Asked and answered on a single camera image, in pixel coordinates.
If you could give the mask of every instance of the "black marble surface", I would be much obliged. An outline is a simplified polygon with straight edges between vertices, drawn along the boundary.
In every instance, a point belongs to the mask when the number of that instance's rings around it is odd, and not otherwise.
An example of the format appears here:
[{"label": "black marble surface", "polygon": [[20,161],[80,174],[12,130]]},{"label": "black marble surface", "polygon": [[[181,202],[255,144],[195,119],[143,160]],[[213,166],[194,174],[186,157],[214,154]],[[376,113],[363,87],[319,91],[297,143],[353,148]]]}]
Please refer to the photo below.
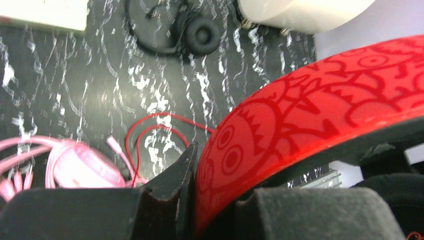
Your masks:
[{"label": "black marble surface", "polygon": [[[310,35],[279,36],[278,30],[262,26],[241,29],[232,0],[201,2],[205,14],[222,26],[216,52],[187,59],[154,55],[139,49],[128,33],[123,6],[123,0],[91,0],[84,37],[0,26],[1,139],[45,135],[84,141],[126,172],[106,144],[109,135],[124,146],[129,127],[156,112],[172,112],[214,128],[247,96],[315,60]],[[180,130],[201,148],[208,139],[204,130],[157,117],[137,127],[131,142],[156,123]],[[139,172],[148,179],[172,164],[184,149],[166,130],[150,132],[140,145]],[[28,148],[13,147],[1,158]],[[46,158],[32,161],[33,186],[44,185]],[[321,170],[296,181],[313,179]]]}]

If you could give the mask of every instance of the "pink cable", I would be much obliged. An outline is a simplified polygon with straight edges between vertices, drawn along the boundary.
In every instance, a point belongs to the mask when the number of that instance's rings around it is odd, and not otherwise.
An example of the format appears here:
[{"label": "pink cable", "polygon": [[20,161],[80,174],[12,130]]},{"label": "pink cable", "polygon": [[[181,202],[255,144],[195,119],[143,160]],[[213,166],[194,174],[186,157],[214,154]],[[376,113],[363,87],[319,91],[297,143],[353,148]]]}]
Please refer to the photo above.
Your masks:
[{"label": "pink cable", "polygon": [[13,175],[13,183],[14,188],[16,189],[16,193],[19,193],[24,188],[24,183],[22,182],[22,174],[16,170],[15,174]]},{"label": "pink cable", "polygon": [[[121,156],[123,161],[125,162],[125,165],[128,167],[131,179],[130,181],[125,183],[125,186],[130,187],[134,181],[146,183],[147,180],[141,177],[137,177],[130,161],[128,160],[127,156],[124,154],[122,148],[119,146],[119,143],[111,136],[107,139],[107,143],[110,145],[110,147]],[[65,153],[67,150],[75,147],[75,146],[83,146],[85,147],[84,150],[87,152],[91,152],[92,154],[99,154],[98,151],[94,149],[90,149],[87,145],[83,143],[76,143],[74,140],[71,139],[55,139],[50,138],[46,136],[32,136],[29,139],[22,139],[20,137],[12,137],[9,139],[1,140],[0,141],[0,151],[12,147],[17,144],[37,144],[40,146],[32,148],[28,152],[23,152],[21,154],[13,154],[9,157],[6,157],[2,160],[0,160],[0,175],[5,173],[6,171],[10,170],[14,166],[17,166],[18,164],[30,159],[31,157],[39,156],[43,153],[50,152],[46,164],[46,173],[45,173],[45,187],[46,188],[55,188],[55,177],[54,177],[54,170],[56,167],[56,164],[59,159],[61,159],[63,153]],[[22,175],[17,172],[14,177],[14,187],[11,188],[12,182],[10,180],[2,180],[0,182],[0,195],[7,198],[7,201],[11,198],[11,195],[14,195],[15,193],[26,190],[31,187],[33,180],[33,173],[32,171],[28,171],[25,175],[25,180],[22,182]]]}]

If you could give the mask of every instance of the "red wire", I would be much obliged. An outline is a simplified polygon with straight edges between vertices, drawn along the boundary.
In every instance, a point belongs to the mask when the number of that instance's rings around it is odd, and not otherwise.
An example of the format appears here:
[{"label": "red wire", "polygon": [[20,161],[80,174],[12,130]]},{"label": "red wire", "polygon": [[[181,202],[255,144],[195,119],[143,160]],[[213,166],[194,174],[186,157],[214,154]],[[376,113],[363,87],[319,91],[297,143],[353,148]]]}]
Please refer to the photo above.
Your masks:
[{"label": "red wire", "polygon": [[147,116],[143,117],[142,119],[138,120],[136,123],[134,123],[134,125],[132,125],[129,128],[128,133],[125,136],[125,143],[124,143],[125,144],[125,151],[126,151],[126,154],[128,155],[129,162],[131,163],[132,169],[135,171],[135,176],[134,176],[134,179],[132,180],[132,185],[131,185],[132,187],[134,187],[134,185],[136,183],[136,177],[139,177],[139,168],[140,168],[139,144],[140,144],[140,140],[141,140],[142,136],[144,134],[146,134],[148,131],[151,131],[153,129],[166,129],[166,130],[170,130],[172,133],[176,134],[182,140],[182,142],[184,143],[184,145],[185,145],[186,148],[189,146],[189,141],[187,141],[186,137],[184,137],[184,135],[180,131],[178,131],[178,130],[176,130],[174,128],[165,126],[163,124],[156,124],[156,125],[153,125],[153,126],[149,126],[144,131],[142,131],[140,133],[140,135],[137,137],[137,140],[136,140],[136,143],[135,143],[136,153],[137,153],[137,167],[134,167],[133,160],[131,159],[131,155],[130,155],[130,150],[128,148],[128,138],[130,137],[131,132],[134,130],[134,128],[136,126],[138,126],[139,124],[141,124],[145,120],[151,119],[151,118],[156,117],[156,116],[171,116],[172,118],[178,119],[181,122],[184,122],[184,123],[193,125],[193,126],[195,126],[197,128],[200,128],[200,129],[204,129],[204,130],[208,131],[210,134],[213,131],[211,128],[209,128],[209,127],[207,127],[205,125],[196,123],[196,122],[194,122],[192,120],[189,120],[189,119],[187,119],[185,117],[178,116],[178,115],[175,115],[173,113],[168,113],[168,112],[152,113],[152,114],[147,115]]}]

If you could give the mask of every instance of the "ear pad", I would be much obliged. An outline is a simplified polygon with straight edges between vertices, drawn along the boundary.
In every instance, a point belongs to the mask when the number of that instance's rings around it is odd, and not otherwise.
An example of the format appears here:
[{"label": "ear pad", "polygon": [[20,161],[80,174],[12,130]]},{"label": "ear pad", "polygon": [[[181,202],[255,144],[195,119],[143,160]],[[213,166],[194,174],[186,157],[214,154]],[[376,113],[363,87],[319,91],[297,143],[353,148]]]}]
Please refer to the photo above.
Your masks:
[{"label": "ear pad", "polygon": [[194,55],[211,54],[221,42],[218,26],[212,19],[201,15],[187,23],[184,35],[185,47]]},{"label": "ear pad", "polygon": [[376,191],[390,206],[405,236],[412,235],[409,240],[424,236],[424,176],[408,173],[379,175],[353,187]]},{"label": "ear pad", "polygon": [[187,22],[189,21],[188,16],[188,11],[180,12],[176,16],[172,25],[172,34],[175,38],[175,41],[180,40],[180,37],[183,34],[184,24],[187,24]]}]

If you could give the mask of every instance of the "pink earphone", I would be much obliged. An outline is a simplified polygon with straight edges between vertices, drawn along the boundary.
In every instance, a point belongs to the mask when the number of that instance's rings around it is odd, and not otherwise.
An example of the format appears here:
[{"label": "pink earphone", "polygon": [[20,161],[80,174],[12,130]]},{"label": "pink earphone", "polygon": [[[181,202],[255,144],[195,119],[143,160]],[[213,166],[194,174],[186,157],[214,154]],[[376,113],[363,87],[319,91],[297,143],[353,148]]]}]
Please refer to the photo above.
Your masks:
[{"label": "pink earphone", "polygon": [[[14,166],[50,151],[45,171],[45,187],[56,188],[124,188],[131,187],[133,179],[145,184],[146,179],[137,177],[135,171],[124,154],[117,140],[110,136],[106,142],[120,155],[129,169],[131,180],[125,182],[119,169],[102,153],[90,148],[84,142],[72,139],[56,139],[46,136],[32,136],[29,139],[12,137],[0,141],[0,151],[17,144],[37,144],[28,152],[14,154],[0,161],[0,176]],[[22,180],[19,171],[13,175],[13,183],[9,179],[0,181],[0,196],[6,202],[22,190],[29,189],[33,181],[30,169]]]}]

